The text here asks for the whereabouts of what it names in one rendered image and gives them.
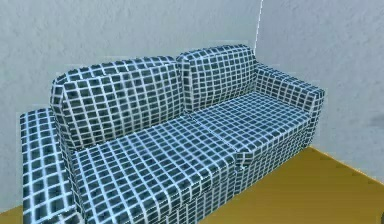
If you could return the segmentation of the dark blue checked sofa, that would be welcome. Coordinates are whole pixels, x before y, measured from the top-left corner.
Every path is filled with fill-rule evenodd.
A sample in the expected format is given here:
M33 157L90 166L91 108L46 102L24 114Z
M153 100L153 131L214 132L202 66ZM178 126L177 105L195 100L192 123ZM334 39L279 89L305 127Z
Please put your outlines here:
M243 44L68 71L20 118L23 224L198 224L306 148L323 102Z

